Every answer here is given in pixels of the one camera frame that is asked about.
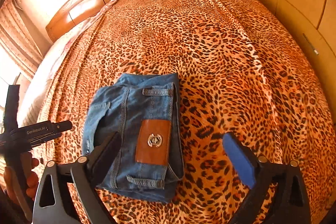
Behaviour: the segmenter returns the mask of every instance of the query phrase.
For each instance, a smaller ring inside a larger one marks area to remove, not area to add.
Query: leather label
[[[168,165],[171,122],[143,120],[136,145],[135,161]]]

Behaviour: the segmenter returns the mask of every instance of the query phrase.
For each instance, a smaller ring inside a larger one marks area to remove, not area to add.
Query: silver horseshoe logo
[[[160,147],[162,144],[162,136],[160,134],[154,136],[154,134],[150,134],[147,141],[148,145],[152,147],[153,145],[156,147]]]

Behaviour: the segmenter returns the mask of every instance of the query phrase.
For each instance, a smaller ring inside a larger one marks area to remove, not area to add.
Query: leopard print bedspread
[[[302,51],[257,0],[119,0],[73,42],[53,79],[40,121],[68,119],[73,129],[35,151],[44,164],[80,156],[92,97],[123,72],[179,74],[185,177],[171,204],[98,190],[118,223],[227,223],[248,193],[223,150],[227,131],[271,162],[296,160],[312,222],[326,214],[336,179],[330,111]],[[274,187],[268,193],[256,223]]]

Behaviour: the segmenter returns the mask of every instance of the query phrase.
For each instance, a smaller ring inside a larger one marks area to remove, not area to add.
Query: bolt
[[[48,161],[47,163],[47,167],[53,167],[55,165],[55,162],[54,161]]]
[[[290,165],[293,166],[293,167],[297,167],[298,166],[298,164],[297,164],[297,162],[295,160],[291,160],[290,161]]]
[[[81,156],[81,157],[78,158],[77,161],[78,161],[80,164],[82,164],[82,163],[84,163],[84,162],[87,161],[87,157],[86,157],[86,156]]]
[[[266,158],[265,156],[259,156],[259,157],[258,157],[258,160],[259,160],[260,162],[262,162],[262,163],[267,162],[267,158]]]

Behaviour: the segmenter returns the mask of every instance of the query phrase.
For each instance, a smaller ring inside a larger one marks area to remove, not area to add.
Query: cabinet handle
[[[317,49],[315,49],[315,47],[313,46],[313,44],[309,41],[308,37],[307,37],[305,34],[303,34],[303,36],[304,36],[304,38],[307,40],[307,42],[308,42],[308,44],[311,46],[311,48],[313,49],[314,53],[315,53],[316,55],[319,55],[319,52],[317,51]]]

